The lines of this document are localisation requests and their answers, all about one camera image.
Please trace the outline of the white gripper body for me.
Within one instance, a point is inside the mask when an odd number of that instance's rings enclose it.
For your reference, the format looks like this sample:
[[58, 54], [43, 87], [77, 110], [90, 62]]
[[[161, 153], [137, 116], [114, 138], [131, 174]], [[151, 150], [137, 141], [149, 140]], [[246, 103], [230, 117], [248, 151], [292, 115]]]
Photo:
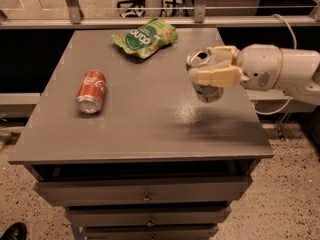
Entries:
[[250, 90], [267, 91], [274, 87], [282, 64], [282, 53], [274, 45], [254, 44], [237, 54], [236, 65], [244, 74], [241, 85]]

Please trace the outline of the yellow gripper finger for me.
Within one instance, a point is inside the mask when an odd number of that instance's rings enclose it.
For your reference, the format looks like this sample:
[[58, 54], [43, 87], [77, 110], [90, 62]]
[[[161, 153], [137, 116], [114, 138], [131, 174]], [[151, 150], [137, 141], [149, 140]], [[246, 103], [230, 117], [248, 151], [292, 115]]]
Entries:
[[215, 46], [210, 48], [215, 68], [226, 68], [235, 65], [240, 50], [235, 46]]
[[242, 70], [237, 66], [221, 69], [191, 68], [188, 74], [195, 84], [219, 88], [231, 88], [239, 85], [243, 77]]

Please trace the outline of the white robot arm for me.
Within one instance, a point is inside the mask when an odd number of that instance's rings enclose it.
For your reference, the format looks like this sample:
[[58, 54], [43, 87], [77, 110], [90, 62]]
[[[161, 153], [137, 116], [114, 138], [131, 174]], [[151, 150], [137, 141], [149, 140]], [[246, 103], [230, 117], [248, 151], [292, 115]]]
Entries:
[[199, 48], [187, 55], [186, 69], [198, 99], [219, 100], [226, 88], [281, 90], [304, 103], [320, 103], [320, 54], [313, 50], [285, 49], [254, 44]]

